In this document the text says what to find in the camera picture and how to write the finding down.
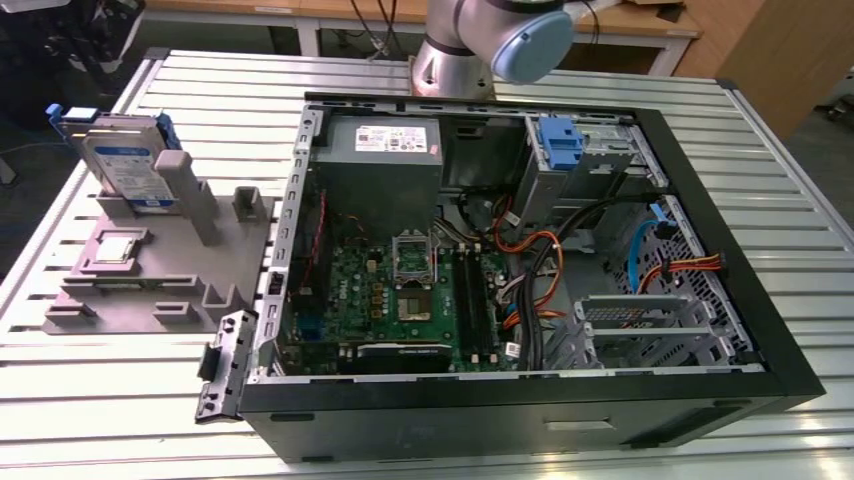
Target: aluminum extrusion table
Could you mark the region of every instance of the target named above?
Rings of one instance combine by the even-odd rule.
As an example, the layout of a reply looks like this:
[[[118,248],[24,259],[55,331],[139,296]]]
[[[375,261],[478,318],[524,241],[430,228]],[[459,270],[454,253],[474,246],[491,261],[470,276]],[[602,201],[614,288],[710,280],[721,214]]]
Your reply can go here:
[[[827,395],[675,449],[286,465],[246,423],[194,424],[210,335],[40,331],[100,214],[81,163],[0,287],[0,477],[853,478],[854,236],[741,93],[710,80],[570,72],[496,89],[503,100],[663,112]],[[215,193],[251,184],[280,195],[306,90],[406,94],[407,68],[172,51],[144,60],[115,111],[167,110]]]

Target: wire bundle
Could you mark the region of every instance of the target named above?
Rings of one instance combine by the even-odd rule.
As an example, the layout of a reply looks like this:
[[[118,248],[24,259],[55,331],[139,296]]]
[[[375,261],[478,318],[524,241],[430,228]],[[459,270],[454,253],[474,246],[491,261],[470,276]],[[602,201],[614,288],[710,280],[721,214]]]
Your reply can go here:
[[[662,275],[665,268],[667,268],[669,273],[677,273],[686,270],[691,271],[718,271],[723,268],[721,263],[721,254],[711,255],[709,257],[690,258],[685,260],[674,260],[665,267],[663,264],[657,265],[646,272],[643,279],[641,280],[641,286],[638,287],[638,291],[635,293],[643,294],[646,293],[647,288],[650,288],[650,284],[653,280]]]
[[[562,252],[562,249],[559,247],[562,239],[570,237],[575,229],[579,228],[587,220],[594,218],[606,208],[621,203],[653,203],[658,200],[659,197],[661,194],[658,192],[642,193],[638,195],[615,196],[599,200],[598,202],[594,202],[582,209],[577,210],[575,213],[561,224],[561,227],[554,234],[558,245],[557,250]],[[546,248],[542,248],[539,250],[531,264],[531,268],[529,269],[526,279],[516,291],[519,319],[524,327],[522,329],[523,351],[522,356],[519,357],[519,363],[520,367],[526,367],[530,370],[541,370],[543,368],[543,335],[537,309],[538,307],[543,306],[545,303],[541,303],[541,300],[534,299],[534,280],[537,272],[541,270],[543,264],[546,263],[546,258],[549,258],[553,249],[553,244],[550,243]]]
[[[326,190],[320,192],[320,218],[318,219],[318,229],[315,230],[315,239],[311,243],[311,257],[308,258],[308,267],[306,267],[306,274],[303,275],[303,281],[299,288],[302,289],[308,285],[308,279],[311,277],[311,270],[315,266],[315,259],[318,258],[318,249],[320,247],[320,236],[323,234],[323,223],[326,221]]]
[[[379,11],[383,15],[383,21],[386,22],[386,26],[387,26],[386,38],[382,40],[376,37],[376,35],[374,34],[374,32],[368,27],[368,23],[364,20],[364,16],[362,15],[362,10],[359,9],[359,5],[356,5],[356,0],[350,0],[350,5],[352,6],[352,10],[356,14],[356,17],[359,18],[359,22],[362,23],[362,28],[364,28],[364,31],[367,32],[368,37],[371,37],[371,43],[376,48],[376,54],[374,55],[374,57],[379,54],[388,56],[390,40],[394,40],[395,47],[398,48],[400,55],[406,55],[403,51],[403,47],[400,46],[400,40],[398,39],[398,32],[395,32],[395,26],[394,26],[395,17],[398,16],[398,0],[391,0],[391,16],[386,12],[386,5],[383,5],[383,0],[376,0],[376,4],[379,5]]]

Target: wooden table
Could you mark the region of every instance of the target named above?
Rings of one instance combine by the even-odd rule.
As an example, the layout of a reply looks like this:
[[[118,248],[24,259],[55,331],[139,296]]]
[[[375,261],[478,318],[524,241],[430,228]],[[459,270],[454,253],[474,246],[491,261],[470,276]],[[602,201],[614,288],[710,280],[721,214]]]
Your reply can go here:
[[[402,0],[398,4],[395,29],[424,33],[428,0]],[[386,10],[391,2],[384,0]],[[386,29],[375,0],[356,0],[372,30]],[[617,5],[598,13],[598,43],[659,49],[650,75],[669,76],[682,59],[691,39],[702,30],[686,14],[677,23],[655,16],[657,9],[634,4]],[[300,50],[306,56],[320,56],[320,29],[362,30],[350,0],[148,0],[150,20],[227,23],[294,27],[299,32]],[[594,40],[593,16],[577,25],[575,43]]]

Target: blue clip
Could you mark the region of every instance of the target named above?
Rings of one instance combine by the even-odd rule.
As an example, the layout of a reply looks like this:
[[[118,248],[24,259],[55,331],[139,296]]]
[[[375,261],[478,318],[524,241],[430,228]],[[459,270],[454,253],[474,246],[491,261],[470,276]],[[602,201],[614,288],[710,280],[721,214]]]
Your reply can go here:
[[[166,148],[170,150],[182,150],[182,142],[175,134],[175,124],[172,123],[172,117],[166,113],[155,117],[158,120],[158,126],[160,127],[160,133],[163,134],[163,141],[166,142]]]
[[[662,207],[658,205],[658,203],[650,203],[650,210],[653,210],[653,213],[655,214],[658,223],[663,223],[671,227],[677,226],[677,222],[674,222],[667,218],[667,215],[665,214],[665,210],[662,210]]]
[[[585,136],[569,118],[539,119],[539,137],[554,170],[573,170],[585,153]]]
[[[48,114],[48,123],[53,127],[53,130],[56,130],[56,133],[59,133],[59,136],[63,138],[63,141],[68,142],[68,137],[65,136],[65,132],[63,132],[63,129],[59,128],[59,122],[63,120],[63,106],[59,103],[52,103],[51,106],[44,111],[44,113]]]

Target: white label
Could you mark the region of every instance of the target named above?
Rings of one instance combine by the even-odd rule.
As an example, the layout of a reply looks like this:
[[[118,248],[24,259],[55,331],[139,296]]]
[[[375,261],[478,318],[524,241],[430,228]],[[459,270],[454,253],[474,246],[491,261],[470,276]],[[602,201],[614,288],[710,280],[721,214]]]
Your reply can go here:
[[[519,221],[522,220],[519,218],[519,216],[512,213],[511,211],[507,211],[507,215],[504,215],[504,220],[507,220],[507,222],[514,226],[518,227],[519,226]]]
[[[427,153],[427,129],[364,125],[356,130],[356,152]]]
[[[697,37],[697,32],[690,30],[667,30],[667,35],[673,37]]]
[[[507,355],[510,358],[519,358],[520,354],[522,345],[519,345],[518,343],[507,342],[507,345],[504,346],[504,355]]]
[[[140,207],[175,203],[166,180],[154,170],[155,159],[146,148],[95,147],[104,174],[127,201]]]
[[[255,11],[262,13],[294,13],[292,8],[283,7],[255,7]]]

